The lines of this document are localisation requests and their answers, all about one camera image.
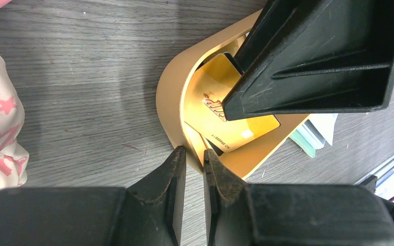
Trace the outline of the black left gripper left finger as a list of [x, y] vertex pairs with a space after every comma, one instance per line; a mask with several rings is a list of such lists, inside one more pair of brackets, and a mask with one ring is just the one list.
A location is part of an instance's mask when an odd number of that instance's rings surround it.
[[179, 245], [186, 150], [124, 187], [0, 190], [0, 245]]

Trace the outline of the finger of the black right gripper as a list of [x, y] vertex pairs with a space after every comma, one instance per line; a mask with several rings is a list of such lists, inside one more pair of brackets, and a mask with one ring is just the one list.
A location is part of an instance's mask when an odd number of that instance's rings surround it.
[[363, 113], [394, 87], [394, 1], [267, 1], [233, 64], [228, 120]]

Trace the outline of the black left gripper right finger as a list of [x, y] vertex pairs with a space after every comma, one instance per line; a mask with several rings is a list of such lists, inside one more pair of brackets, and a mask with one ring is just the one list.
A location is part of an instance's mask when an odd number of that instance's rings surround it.
[[204, 152], [208, 245], [394, 245], [379, 197], [345, 184], [247, 183]]

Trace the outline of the green card holder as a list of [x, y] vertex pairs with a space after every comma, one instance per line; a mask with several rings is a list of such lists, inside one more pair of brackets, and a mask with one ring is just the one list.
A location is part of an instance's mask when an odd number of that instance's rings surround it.
[[315, 158], [316, 151], [333, 145], [334, 128], [338, 113], [311, 114], [291, 135], [294, 141], [309, 157]]

